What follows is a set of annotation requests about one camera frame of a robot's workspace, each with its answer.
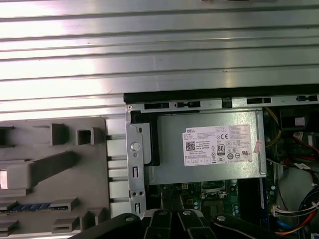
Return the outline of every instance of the metal bracket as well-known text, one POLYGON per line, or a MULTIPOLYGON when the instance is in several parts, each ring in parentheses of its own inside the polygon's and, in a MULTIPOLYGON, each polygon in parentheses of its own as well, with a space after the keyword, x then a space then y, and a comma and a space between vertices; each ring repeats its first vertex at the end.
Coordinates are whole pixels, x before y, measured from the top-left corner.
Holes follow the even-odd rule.
POLYGON ((126 146, 128 156, 128 180, 130 191, 130 204, 132 213, 143 216, 146 211, 145 184, 144 184, 144 150, 143 137, 140 126, 144 124, 131 124, 130 111, 126 113, 126 146))

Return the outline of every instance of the sheet metal panel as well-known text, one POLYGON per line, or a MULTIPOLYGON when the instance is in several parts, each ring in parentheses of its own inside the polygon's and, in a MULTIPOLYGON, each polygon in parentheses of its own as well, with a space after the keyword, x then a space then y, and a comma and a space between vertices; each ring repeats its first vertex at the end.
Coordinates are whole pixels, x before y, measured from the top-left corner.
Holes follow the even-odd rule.
POLYGON ((0 112, 12 100, 318 83, 318 11, 317 0, 0 1, 0 112))

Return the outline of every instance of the motherboard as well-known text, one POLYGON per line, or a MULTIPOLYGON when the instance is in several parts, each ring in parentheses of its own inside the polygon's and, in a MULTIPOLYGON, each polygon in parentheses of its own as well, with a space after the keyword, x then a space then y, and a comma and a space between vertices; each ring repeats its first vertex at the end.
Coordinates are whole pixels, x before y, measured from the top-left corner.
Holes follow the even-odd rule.
POLYGON ((182 184, 157 185, 151 197, 160 198, 163 190, 175 189, 186 209, 203 212, 207 219, 218 213, 228 213, 240 218, 237 180, 208 181, 182 184))

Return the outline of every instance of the white connector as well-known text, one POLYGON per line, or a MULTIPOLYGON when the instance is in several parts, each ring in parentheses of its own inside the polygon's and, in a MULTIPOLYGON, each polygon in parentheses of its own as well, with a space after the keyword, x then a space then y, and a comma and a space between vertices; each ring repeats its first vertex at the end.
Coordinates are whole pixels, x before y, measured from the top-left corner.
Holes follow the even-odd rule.
POLYGON ((279 208, 278 205, 271 205, 270 206, 270 212, 271 212, 271 215, 273 215, 274 217, 279 217, 280 215, 277 214, 277 209, 279 208))

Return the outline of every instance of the white wire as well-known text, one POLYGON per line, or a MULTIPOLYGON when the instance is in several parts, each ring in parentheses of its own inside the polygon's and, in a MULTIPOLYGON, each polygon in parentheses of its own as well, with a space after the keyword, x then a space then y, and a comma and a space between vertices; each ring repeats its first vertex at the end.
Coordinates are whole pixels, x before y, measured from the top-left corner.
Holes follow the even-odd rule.
POLYGON ((309 215, 310 213, 313 213, 314 211, 316 211, 316 209, 315 210, 313 210, 313 211, 310 211, 310 212, 308 212, 308 213, 304 213, 304 214, 300 214, 300 215, 289 215, 289 214, 286 214, 286 215, 284 215, 284 214, 280 214, 280 216, 283 216, 283 217, 292 217, 292 218, 294 218, 294 217, 302 217, 302 216, 306 216, 306 215, 309 215))
POLYGON ((292 214, 292 213, 303 213, 303 212, 309 212, 309 210, 316 210, 319 206, 319 202, 315 203, 312 207, 310 208, 307 208, 307 209, 304 209, 304 210, 300 210, 300 211, 284 211, 284 210, 281 210, 279 209, 279 207, 275 207, 275 212, 278 212, 278 213, 282 213, 282 214, 292 214))

